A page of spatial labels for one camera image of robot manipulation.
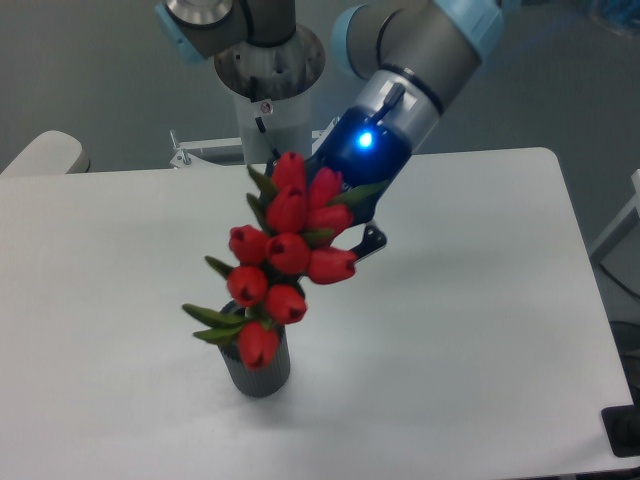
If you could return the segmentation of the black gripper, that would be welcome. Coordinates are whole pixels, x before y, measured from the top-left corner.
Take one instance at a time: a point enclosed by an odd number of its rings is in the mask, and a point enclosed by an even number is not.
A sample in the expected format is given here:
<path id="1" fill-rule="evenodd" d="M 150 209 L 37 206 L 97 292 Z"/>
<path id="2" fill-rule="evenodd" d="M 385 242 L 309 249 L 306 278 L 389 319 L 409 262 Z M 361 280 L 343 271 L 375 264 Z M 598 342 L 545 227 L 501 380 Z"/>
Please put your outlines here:
<path id="1" fill-rule="evenodd" d="M 373 219 L 376 204 L 415 150 L 410 129 L 428 132 L 438 117 L 411 113 L 402 102 L 346 111 L 309 158 L 282 152 L 264 175 L 264 226 L 275 233 L 339 235 Z M 364 260 L 387 246 L 375 224 L 349 249 Z"/>

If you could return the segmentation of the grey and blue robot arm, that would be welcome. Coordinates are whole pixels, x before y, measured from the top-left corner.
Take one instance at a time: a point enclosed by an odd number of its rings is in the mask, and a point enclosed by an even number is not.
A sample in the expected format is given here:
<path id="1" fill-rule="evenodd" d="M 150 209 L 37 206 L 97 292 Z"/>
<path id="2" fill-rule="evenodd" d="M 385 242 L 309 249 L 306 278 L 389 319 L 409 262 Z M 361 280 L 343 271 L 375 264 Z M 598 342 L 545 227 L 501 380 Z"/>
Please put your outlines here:
<path id="1" fill-rule="evenodd" d="M 231 94 L 241 160 L 272 167 L 288 150 L 347 188 L 391 183 L 495 48 L 513 1 L 393 1 L 345 10 L 331 41 L 292 1 L 162 1 L 159 25 L 189 63 L 211 61 Z M 319 139 L 310 90 L 325 62 L 364 81 Z"/>

